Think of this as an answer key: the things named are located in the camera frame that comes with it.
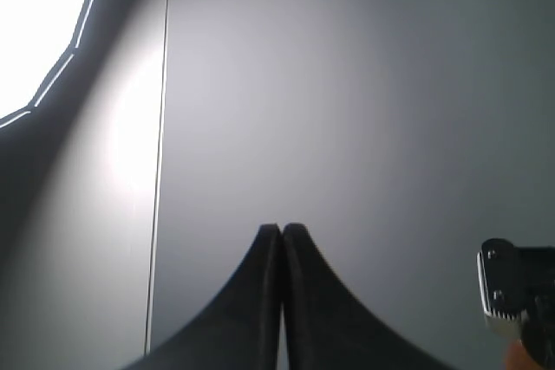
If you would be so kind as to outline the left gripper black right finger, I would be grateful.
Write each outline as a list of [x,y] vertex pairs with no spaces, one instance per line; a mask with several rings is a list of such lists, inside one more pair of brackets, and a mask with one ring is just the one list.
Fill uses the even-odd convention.
[[291,369],[445,369],[359,302],[300,223],[283,230],[284,324]]

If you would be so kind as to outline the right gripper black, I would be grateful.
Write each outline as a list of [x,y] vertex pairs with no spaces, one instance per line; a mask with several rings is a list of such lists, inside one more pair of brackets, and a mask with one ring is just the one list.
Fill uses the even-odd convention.
[[554,247],[486,240],[477,253],[486,325],[514,338],[542,369],[554,368]]

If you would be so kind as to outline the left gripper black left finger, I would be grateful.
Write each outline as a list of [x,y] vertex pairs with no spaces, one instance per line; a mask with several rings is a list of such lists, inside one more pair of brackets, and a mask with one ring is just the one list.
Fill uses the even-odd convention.
[[225,286],[181,330],[129,369],[275,369],[282,310],[283,239],[259,227]]

